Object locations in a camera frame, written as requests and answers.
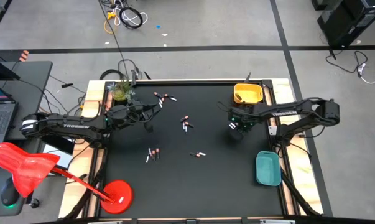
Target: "yellow bowl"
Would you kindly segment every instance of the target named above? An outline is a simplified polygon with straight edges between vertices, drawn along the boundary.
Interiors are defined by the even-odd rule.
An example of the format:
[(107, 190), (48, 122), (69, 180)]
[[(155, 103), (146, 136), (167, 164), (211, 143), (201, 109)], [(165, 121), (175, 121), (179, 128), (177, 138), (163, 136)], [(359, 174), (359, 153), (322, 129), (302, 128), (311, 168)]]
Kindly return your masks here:
[(263, 89), (260, 85), (238, 83), (234, 86), (234, 102), (255, 104), (262, 100)]

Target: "computer mouse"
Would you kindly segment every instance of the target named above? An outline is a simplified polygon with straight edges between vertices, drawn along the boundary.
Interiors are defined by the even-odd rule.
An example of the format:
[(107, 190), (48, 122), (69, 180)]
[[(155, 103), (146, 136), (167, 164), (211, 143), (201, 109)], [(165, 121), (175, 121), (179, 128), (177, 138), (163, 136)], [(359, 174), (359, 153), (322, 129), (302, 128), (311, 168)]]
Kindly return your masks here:
[(8, 178), (1, 191), (2, 204), (5, 206), (11, 206), (17, 202), (20, 194), (16, 190), (12, 177)]

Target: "black table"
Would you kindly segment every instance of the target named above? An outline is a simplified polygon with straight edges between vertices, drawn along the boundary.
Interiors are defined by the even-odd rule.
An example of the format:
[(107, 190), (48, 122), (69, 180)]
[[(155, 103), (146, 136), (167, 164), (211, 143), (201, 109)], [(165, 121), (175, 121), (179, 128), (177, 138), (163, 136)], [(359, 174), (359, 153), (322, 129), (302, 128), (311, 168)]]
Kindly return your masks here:
[[(231, 103), (236, 82), (141, 83), (136, 94), (145, 103), (153, 92), (175, 95), (152, 120), (115, 131), (106, 164), (105, 184), (121, 179), (134, 191), (132, 206), (120, 215), (100, 211), (101, 218), (188, 218), (280, 216), (280, 187), (256, 182), (255, 159), (271, 151), (267, 124), (257, 124), (243, 141), (228, 137), (227, 113), (217, 101)], [(189, 115), (188, 134), (180, 118)], [(160, 148), (160, 160), (146, 163), (148, 148)], [(204, 152), (196, 158), (190, 152)]]
[[(8, 68), (12, 68), (14, 63), (15, 62), (6, 62), (4, 65)], [(14, 72), (20, 76), (21, 80), (30, 82), (37, 85), (39, 88), (44, 89), (51, 69), (52, 62), (22, 62), (14, 67)], [(2, 87), (3, 84), (4, 81), (0, 81), (0, 87)], [(13, 121), (15, 128), (13, 128), (6, 136), (6, 141), (17, 144), (29, 153), (37, 153), (42, 147), (41, 141), (39, 139), (25, 140), (18, 127), (21, 126), (21, 119), (23, 117), (37, 112), (42, 99), (42, 93), (38, 89), (19, 81), (7, 81), (4, 90), (11, 94), (19, 103)], [(10, 177), (11, 173), (0, 168), (0, 216), (18, 215), (21, 212), (25, 201), (24, 198), (20, 197), (20, 199), (10, 207), (5, 207), (2, 204), (1, 189), (5, 184), (5, 181)]]

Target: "wooden table frame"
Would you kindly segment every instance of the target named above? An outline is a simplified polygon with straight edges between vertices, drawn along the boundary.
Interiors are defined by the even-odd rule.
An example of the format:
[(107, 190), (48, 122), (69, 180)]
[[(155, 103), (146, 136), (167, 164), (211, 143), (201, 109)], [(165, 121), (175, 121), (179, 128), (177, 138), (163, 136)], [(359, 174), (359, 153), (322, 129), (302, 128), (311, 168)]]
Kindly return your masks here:
[[(209, 79), (209, 80), (137, 80), (137, 82), (175, 82), (175, 81), (241, 81), (243, 82), (244, 79)], [(103, 100), (103, 94), (104, 94), (104, 85), (106, 82), (110, 80), (91, 80), (88, 85), (88, 89), (86, 91), (86, 98), (85, 98), (85, 104), (83, 107), (82, 115), (85, 117), (94, 117), (97, 114), (98, 110), (98, 101), (102, 102)], [(273, 78), (272, 81), (272, 87), (273, 92), (276, 100), (276, 103), (289, 103), (294, 101), (294, 96), (292, 94), (292, 89), (290, 87), (289, 80), (286, 78)], [(266, 97), (267, 104), (273, 104), (274, 102), (271, 99), (270, 92), (268, 88), (264, 88), (264, 95)], [(106, 104), (111, 102), (111, 98), (107, 99)], [(284, 116), (279, 118), (280, 122), (282, 124), (290, 124), (295, 122), (299, 119), (299, 116)], [(272, 118), (270, 120), (271, 125), (276, 125), (276, 119)], [(306, 142), (304, 138), (300, 138), (295, 136), (292, 140), (292, 143), (294, 143), (297, 146), (302, 147), (303, 149), (307, 149)], [(74, 148), (73, 156), (78, 154), (82, 149), (84, 149), (87, 146), (87, 144), (82, 145), (76, 145)], [(92, 156), (93, 156), (93, 149), (88, 148), (84, 153), (79, 155), (77, 158), (74, 159), (72, 164), (70, 164), (70, 172), (74, 174), (75, 176), (79, 176), (82, 174), (89, 174), (90, 168), (91, 168), (91, 162), (92, 162)], [(320, 201), (320, 195), (318, 193), (317, 189), (317, 183), (315, 180), (314, 171), (312, 169), (312, 163), (310, 162), (310, 159), (308, 157), (308, 154), (306, 152), (303, 152), (303, 150), (298, 149), (294, 146), (287, 147), (287, 154), (289, 158), (289, 166), (290, 170), (292, 172), (292, 178), (294, 180), (294, 185), (299, 190), (299, 192), (302, 194), (304, 199), (312, 206), (314, 210), (316, 210), (318, 213), (323, 213), (323, 207), (322, 203)], [(103, 150), (99, 150), (97, 152), (97, 162), (95, 167), (95, 172), (97, 172), (100, 164), (101, 159), (103, 156)], [(282, 167), (285, 167), (284, 161), (280, 160), (282, 163)], [(282, 188), (284, 190), (285, 194), (285, 201), (287, 204), (287, 212), (290, 215), (296, 215), (294, 209), (294, 200), (291, 197), (291, 194), (289, 192), (289, 189), (285, 186), (285, 184), (282, 184)], [(59, 218), (64, 217), (67, 215), (71, 209), (76, 205), (76, 203), (79, 201), (80, 197), (85, 192), (84, 186), (78, 184), (78, 183), (72, 183), (65, 186), (65, 191), (63, 195), (63, 201), (62, 205), (60, 207), (60, 213)], [(95, 215), (95, 208), (96, 208), (96, 200), (97, 198), (95, 196), (91, 196), (90, 200), (90, 206), (89, 210), (87, 212), (88, 217), (93, 217)], [(248, 219), (258, 219), (263, 217), (248, 217)], [(139, 220), (185, 220), (186, 218), (165, 218), (165, 219), (158, 219), (158, 218), (142, 218)], [(241, 219), (241, 217), (226, 217), (226, 218), (197, 218), (197, 220), (222, 220), (222, 219)], [(128, 221), (131, 219), (103, 219), (104, 220), (124, 220)]]

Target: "red circular base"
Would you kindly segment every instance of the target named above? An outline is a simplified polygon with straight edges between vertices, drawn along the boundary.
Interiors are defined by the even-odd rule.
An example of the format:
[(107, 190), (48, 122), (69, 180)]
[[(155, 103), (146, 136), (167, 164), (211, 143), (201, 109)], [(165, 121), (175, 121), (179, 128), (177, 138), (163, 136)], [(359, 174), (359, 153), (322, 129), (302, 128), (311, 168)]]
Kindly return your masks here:
[(110, 198), (115, 200), (115, 203), (108, 201), (100, 201), (103, 209), (110, 214), (120, 214), (125, 212), (133, 201), (132, 187), (123, 180), (114, 180), (104, 187)]

